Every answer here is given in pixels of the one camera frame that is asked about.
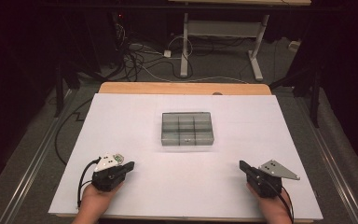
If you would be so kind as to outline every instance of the person's right hand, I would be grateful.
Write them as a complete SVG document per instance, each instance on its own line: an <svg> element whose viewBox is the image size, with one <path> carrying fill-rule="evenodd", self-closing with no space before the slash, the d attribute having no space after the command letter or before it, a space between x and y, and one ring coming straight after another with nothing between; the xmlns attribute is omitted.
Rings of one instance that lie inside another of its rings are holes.
<svg viewBox="0 0 358 224"><path fill-rule="evenodd" d="M287 214L286 207L278 196L275 198L261 198L249 183L246 184L246 187L248 187L252 194L257 198L258 206L268 224L292 223L291 218ZM291 207L289 196L285 190L282 191L281 195L286 201L287 205Z"/></svg>

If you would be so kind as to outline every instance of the desk leg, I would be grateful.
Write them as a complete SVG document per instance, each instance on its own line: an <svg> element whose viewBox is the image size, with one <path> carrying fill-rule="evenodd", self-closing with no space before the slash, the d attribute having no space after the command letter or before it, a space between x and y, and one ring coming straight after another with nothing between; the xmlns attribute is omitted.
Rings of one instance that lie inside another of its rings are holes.
<svg viewBox="0 0 358 224"><path fill-rule="evenodd" d="M185 20L183 23L183 50L182 50L182 60L180 65L180 76L187 77L187 63L188 63L188 52L187 52L187 38L188 38L188 13L185 13Z"/></svg>
<svg viewBox="0 0 358 224"><path fill-rule="evenodd" d="M255 79L257 81L263 80L263 76L261 75L260 66L258 65L256 56L258 50L260 49L261 41L263 40L263 35L264 32L266 31L268 21L269 21L269 15L265 15L263 21L260 24L260 28L258 29L257 38L255 40L255 49L248 51L249 60L251 61L251 65L255 74Z"/></svg>

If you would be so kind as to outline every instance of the white tabletop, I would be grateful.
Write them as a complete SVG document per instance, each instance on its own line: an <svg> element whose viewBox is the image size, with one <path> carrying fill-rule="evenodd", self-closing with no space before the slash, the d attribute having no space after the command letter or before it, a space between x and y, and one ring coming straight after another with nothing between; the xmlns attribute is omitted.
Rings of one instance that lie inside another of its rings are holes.
<svg viewBox="0 0 358 224"><path fill-rule="evenodd" d="M163 147L163 112L211 112L209 147ZM322 219L275 96L96 94L49 212L74 216L85 166L105 152L135 161L106 217L260 220L239 168L271 159L300 180L283 179L296 220ZM86 173L91 179L93 167Z"/></svg>

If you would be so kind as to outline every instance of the wooden desk surface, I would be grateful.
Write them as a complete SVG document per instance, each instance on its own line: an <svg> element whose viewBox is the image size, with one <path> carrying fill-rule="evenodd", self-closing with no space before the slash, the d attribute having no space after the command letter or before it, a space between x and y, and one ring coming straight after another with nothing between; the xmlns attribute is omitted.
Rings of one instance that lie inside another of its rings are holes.
<svg viewBox="0 0 358 224"><path fill-rule="evenodd" d="M188 3L218 3L218 4L249 4L249 5L283 5L309 6L310 0L170 0L172 2Z"/></svg>
<svg viewBox="0 0 358 224"><path fill-rule="evenodd" d="M271 95L265 84L105 82L99 93Z"/></svg>

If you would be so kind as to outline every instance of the dark background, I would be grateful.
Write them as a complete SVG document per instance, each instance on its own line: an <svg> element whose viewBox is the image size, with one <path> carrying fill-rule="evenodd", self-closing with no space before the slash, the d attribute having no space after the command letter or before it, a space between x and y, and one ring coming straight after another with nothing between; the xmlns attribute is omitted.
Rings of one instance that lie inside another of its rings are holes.
<svg viewBox="0 0 358 224"><path fill-rule="evenodd" d="M118 1L105 2L116 4ZM165 3L164 0L149 2ZM312 4L343 5L348 13L324 17L271 16L265 39L272 42L282 36L291 40L307 37L288 76L311 61L323 58L322 87L358 154L358 1L349 6L343 1L313 1ZM0 173L26 132L27 124L53 89L59 63L63 64L68 85L76 86L76 69L99 72L102 65L115 61L117 46L112 40L116 30L111 21L115 15L52 12L32 0L0 2ZM183 29L183 17L174 13L126 12L123 15L126 30L155 42L162 49L172 33L179 35ZM197 16L237 19L228 14ZM79 67L65 64L67 61ZM300 79L290 85L303 82Z"/></svg>

